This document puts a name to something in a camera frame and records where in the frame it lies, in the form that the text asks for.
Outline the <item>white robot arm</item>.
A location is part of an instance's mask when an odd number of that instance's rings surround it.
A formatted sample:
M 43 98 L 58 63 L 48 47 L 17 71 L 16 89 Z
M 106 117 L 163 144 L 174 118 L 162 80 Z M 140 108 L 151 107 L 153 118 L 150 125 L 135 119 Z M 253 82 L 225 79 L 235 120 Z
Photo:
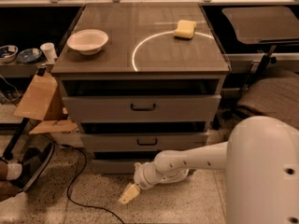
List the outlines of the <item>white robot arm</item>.
M 165 150 L 135 164 L 134 182 L 120 197 L 127 204 L 142 189 L 175 183 L 188 172 L 226 173 L 226 224 L 299 223 L 299 132 L 278 119 L 239 122 L 226 142 L 184 151 Z

